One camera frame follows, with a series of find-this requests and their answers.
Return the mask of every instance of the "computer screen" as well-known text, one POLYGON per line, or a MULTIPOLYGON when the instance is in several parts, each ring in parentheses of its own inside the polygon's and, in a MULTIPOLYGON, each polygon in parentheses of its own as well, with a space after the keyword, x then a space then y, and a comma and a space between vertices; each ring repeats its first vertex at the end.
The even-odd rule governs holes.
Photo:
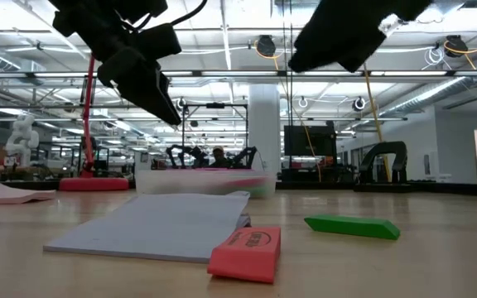
MULTIPOLYGON (((306 127, 316 156, 336 156, 336 131, 333 127, 306 127)), ((303 126, 285 126, 285 155, 312 156, 303 126)))

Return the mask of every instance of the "person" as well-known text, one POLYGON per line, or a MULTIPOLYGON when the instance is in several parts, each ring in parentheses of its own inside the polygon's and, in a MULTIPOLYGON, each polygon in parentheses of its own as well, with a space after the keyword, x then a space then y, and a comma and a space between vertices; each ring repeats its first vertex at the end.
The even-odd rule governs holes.
POLYGON ((222 146, 216 146, 213 148, 214 162, 210 167, 214 168, 228 168, 229 161, 225 158, 224 148, 222 146))

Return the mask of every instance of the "white notepad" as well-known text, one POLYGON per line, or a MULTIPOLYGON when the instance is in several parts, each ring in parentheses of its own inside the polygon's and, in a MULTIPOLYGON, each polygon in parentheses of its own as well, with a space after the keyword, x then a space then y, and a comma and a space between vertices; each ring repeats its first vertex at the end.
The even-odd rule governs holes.
POLYGON ((244 192, 140 195, 47 243, 44 250, 209 262, 213 248, 248 222, 241 218, 248 198, 244 192))
POLYGON ((0 204, 23 204, 55 198, 54 190, 20 190, 0 184, 0 204))

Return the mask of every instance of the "table surface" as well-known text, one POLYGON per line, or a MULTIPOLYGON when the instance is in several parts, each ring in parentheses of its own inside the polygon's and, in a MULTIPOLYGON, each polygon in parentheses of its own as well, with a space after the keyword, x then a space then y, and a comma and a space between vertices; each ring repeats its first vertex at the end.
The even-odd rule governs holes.
POLYGON ((133 192, 58 193, 0 205, 0 297, 477 297, 477 197, 278 191, 251 199, 254 226, 282 228, 274 285, 213 278, 206 265, 43 252, 133 192), (390 219, 395 241, 315 233, 312 214, 390 219))

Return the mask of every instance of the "white column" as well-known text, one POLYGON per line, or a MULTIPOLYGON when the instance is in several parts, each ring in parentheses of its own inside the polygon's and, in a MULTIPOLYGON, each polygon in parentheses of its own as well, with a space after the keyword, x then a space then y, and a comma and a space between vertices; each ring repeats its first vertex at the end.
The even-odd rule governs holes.
POLYGON ((253 169, 278 173, 281 170, 281 123, 279 91, 276 84, 249 85, 248 145, 256 147, 262 164, 255 161, 253 169))

